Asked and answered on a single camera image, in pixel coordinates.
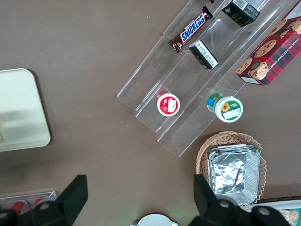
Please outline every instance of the cream colored tray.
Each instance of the cream colored tray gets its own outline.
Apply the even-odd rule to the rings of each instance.
[[[0,71],[0,152],[42,147],[50,133],[33,74]]]

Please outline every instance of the stack of foil trays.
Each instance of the stack of foil trays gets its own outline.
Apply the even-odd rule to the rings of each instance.
[[[252,144],[210,149],[209,185],[214,194],[237,205],[253,204],[258,193],[260,153]]]

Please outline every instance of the small black box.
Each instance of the small black box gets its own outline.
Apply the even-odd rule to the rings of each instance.
[[[222,11],[241,27],[254,22],[260,14],[246,0],[232,0]]]
[[[192,43],[189,50],[205,68],[213,69],[218,65],[218,60],[201,40]]]

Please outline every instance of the woven basket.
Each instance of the woven basket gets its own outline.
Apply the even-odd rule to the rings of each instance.
[[[213,147],[217,146],[225,146],[225,145],[238,145],[238,144],[253,144],[259,150],[262,150],[261,145],[253,139],[253,137],[243,134],[243,133],[236,133],[233,131],[225,131],[220,132],[218,134],[213,135],[210,137],[200,148],[197,157],[197,174],[203,174],[206,181],[208,182],[208,164],[207,164],[207,152]],[[262,196],[262,192],[264,191],[265,183],[266,183],[266,172],[267,172],[267,165],[266,161],[260,156],[260,168],[259,168],[259,183],[258,183],[258,194],[257,199],[260,200]],[[243,209],[250,209],[250,206],[243,206]]]

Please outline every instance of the cookie box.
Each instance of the cookie box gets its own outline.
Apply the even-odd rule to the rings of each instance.
[[[301,51],[301,0],[236,70],[245,82],[268,85]]]

